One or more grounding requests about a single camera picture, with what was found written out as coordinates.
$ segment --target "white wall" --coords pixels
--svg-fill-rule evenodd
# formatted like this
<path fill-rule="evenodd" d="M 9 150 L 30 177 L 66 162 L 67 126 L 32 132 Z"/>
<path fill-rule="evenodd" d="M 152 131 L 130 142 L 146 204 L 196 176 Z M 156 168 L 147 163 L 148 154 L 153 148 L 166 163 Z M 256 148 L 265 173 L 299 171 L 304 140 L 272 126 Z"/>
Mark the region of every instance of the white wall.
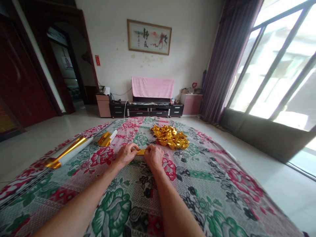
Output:
<path fill-rule="evenodd" d="M 173 96 L 193 82 L 201 86 L 224 0 L 76 0 L 85 16 L 99 82 L 112 93 L 131 88 L 131 76 L 170 78 Z M 128 50 L 127 19 L 172 27 L 169 56 Z M 132 99 L 131 91 L 115 99 Z"/>
<path fill-rule="evenodd" d="M 59 106 L 59 108 L 60 108 L 60 110 L 62 112 L 66 112 L 66 110 L 64 108 L 64 105 L 63 105 L 63 102 L 62 102 L 62 100 L 61 100 L 61 98 L 60 98 L 60 96 L 58 94 L 57 88 L 56 88 L 56 86 L 54 84 L 53 78 L 52 78 L 52 76 L 51 76 L 51 74 L 50 74 L 50 72 L 48 70 L 46 62 L 45 62 L 45 60 L 43 58 L 43 55 L 42 55 L 42 53 L 40 51 L 40 48 L 39 48 L 37 42 L 35 40 L 34 34 L 33 34 L 32 30 L 31 30 L 31 27 L 30 27 L 29 23 L 27 22 L 27 19 L 26 19 L 25 15 L 24 15 L 24 12 L 23 12 L 23 10 L 22 10 L 22 8 L 20 6 L 20 3 L 19 3 L 18 0 L 12 0 L 12 2 L 13 2 L 14 6 L 16 8 L 16 11 L 17 11 L 17 13 L 18 13 L 18 15 L 19 15 L 19 17 L 20 17 L 20 19 L 22 21 L 22 24 L 23 24 L 23 26 L 24 26 L 24 28 L 26 30 L 26 33 L 27 33 L 28 37 L 30 38 L 31 44 L 32 44 L 32 46 L 34 48 L 34 51 L 35 51 L 36 56 L 37 56 L 37 58 L 39 60 L 39 63 L 40 63 L 40 65 L 41 65 L 41 67 L 42 67 L 42 69 L 44 71 L 44 74 L 45 74 L 45 76 L 47 78 L 48 84 L 49 84 L 49 86 L 50 86 L 50 88 L 51 88 L 51 90 L 52 90 L 52 92 L 53 92 L 53 94 L 55 96 L 55 99 L 56 99 L 56 101 L 58 103 L 58 106 Z"/>
<path fill-rule="evenodd" d="M 88 51 L 86 39 L 80 34 L 80 31 L 76 27 L 69 23 L 56 22 L 55 25 L 68 33 L 70 37 L 83 85 L 96 86 L 91 64 L 82 59 L 82 55 Z"/>

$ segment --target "purple curtain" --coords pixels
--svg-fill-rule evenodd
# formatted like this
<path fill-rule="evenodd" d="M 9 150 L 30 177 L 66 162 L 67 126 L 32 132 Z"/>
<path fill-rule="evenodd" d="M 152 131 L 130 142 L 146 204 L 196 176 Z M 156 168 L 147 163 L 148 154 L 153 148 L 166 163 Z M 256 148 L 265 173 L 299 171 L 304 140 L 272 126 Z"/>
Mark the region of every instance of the purple curtain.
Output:
<path fill-rule="evenodd" d="M 263 0 L 227 0 L 203 87 L 201 115 L 219 123 L 232 78 Z"/>

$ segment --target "pink towel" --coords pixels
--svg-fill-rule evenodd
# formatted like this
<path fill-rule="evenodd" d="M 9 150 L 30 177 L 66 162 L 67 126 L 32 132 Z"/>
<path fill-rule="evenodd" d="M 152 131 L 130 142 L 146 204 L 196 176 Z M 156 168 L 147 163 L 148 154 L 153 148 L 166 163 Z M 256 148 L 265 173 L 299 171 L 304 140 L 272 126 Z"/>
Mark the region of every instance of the pink towel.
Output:
<path fill-rule="evenodd" d="M 172 98 L 174 80 L 132 77 L 133 96 L 151 98 Z"/>

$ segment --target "red paper sign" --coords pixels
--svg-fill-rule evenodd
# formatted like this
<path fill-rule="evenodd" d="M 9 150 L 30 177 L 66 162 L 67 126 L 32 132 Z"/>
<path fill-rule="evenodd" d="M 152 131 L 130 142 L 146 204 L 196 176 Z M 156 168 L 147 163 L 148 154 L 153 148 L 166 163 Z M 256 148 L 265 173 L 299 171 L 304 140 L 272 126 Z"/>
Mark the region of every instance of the red paper sign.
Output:
<path fill-rule="evenodd" d="M 95 61 L 96 61 L 96 65 L 97 65 L 97 66 L 101 66 L 101 65 L 100 65 L 99 55 L 95 55 Z"/>

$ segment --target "hand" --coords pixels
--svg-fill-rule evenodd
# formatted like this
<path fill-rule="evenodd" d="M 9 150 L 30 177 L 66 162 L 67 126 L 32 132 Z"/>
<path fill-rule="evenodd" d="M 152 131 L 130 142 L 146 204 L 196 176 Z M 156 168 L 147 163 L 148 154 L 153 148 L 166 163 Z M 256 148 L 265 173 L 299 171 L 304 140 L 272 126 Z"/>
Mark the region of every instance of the hand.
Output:
<path fill-rule="evenodd" d="M 122 168 L 128 165 L 137 155 L 138 151 L 134 148 L 138 149 L 138 146 L 135 143 L 122 146 L 118 151 L 118 155 L 114 163 L 122 166 Z"/>
<path fill-rule="evenodd" d="M 149 145 L 144 153 L 144 158 L 152 172 L 162 169 L 164 151 L 159 146 Z"/>

